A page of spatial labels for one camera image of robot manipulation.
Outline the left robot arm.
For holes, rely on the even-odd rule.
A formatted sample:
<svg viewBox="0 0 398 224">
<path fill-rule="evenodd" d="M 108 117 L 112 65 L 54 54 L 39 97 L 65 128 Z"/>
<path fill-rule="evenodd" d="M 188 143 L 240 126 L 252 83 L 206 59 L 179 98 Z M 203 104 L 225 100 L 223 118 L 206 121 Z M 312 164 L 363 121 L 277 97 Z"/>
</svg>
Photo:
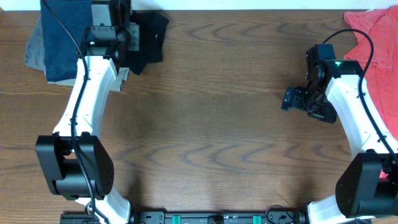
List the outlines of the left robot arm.
<svg viewBox="0 0 398 224">
<path fill-rule="evenodd" d="M 76 42 L 76 80 L 51 135 L 35 151 L 50 192 L 84 206 L 60 223 L 139 223 L 131 203 L 114 186 L 114 164 L 100 141 L 111 85 L 131 48 L 130 1 L 93 1 L 93 25 Z"/>
</svg>

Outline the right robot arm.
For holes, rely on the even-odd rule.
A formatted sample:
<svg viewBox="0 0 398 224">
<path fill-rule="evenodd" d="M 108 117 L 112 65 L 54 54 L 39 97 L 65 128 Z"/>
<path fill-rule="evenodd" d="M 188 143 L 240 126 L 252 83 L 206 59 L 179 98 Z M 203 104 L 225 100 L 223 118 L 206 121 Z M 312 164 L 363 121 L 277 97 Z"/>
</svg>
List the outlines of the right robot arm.
<svg viewBox="0 0 398 224">
<path fill-rule="evenodd" d="M 397 215 L 397 140 L 386 128 L 355 60 L 307 61 L 306 87 L 289 87 L 281 108 L 341 121 L 353 160 L 335 193 L 307 205 L 307 223 L 348 223 Z"/>
</svg>

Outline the black t-shirt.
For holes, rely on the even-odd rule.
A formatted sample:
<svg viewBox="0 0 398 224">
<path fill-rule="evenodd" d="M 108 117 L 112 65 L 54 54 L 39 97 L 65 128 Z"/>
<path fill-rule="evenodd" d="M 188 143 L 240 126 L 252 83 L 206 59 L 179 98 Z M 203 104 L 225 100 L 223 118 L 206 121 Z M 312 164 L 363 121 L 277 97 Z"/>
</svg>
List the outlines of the black t-shirt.
<svg viewBox="0 0 398 224">
<path fill-rule="evenodd" d="M 139 26 L 139 50 L 128 50 L 121 66 L 140 75 L 148 63 L 163 61 L 162 46 L 169 20 L 158 11 L 134 11 L 130 21 Z"/>
</svg>

